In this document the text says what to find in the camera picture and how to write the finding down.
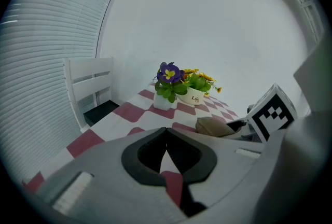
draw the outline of table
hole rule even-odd
[[[152,83],[75,139],[47,162],[29,183],[23,185],[35,192],[55,171],[90,147],[105,141],[160,127],[195,132],[195,124],[199,117],[209,116],[222,122],[237,119],[237,115],[226,103],[213,97],[205,97],[201,105],[186,104],[177,98],[172,108],[164,111],[153,107],[154,95],[155,87]],[[169,157],[165,159],[166,163],[170,162]]]

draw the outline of white chair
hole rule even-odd
[[[112,58],[64,59],[64,76],[68,97],[81,132],[89,129],[90,126],[119,106],[107,100],[82,114],[77,104],[78,101],[87,96],[110,88],[112,64]],[[92,76],[92,78],[80,81],[80,79],[87,76]],[[110,99],[110,90],[106,91],[106,94]]]

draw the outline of white flower pot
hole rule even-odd
[[[165,99],[163,96],[157,95],[154,96],[154,108],[160,110],[169,110],[172,107],[173,103],[170,103],[168,99]]]
[[[193,88],[187,88],[186,95],[178,95],[181,101],[192,105],[200,105],[204,98],[204,92]]]

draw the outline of beige object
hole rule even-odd
[[[186,95],[178,95],[181,101],[192,105],[200,105],[202,103],[204,92],[191,87],[188,87],[187,91]]]
[[[231,127],[212,117],[197,118],[196,130],[200,134],[214,137],[235,134]]]

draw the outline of window blinds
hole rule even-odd
[[[0,150],[12,177],[32,178],[80,135],[63,58],[95,57],[110,0],[11,0],[0,21]],[[83,110],[91,99],[84,100]]]

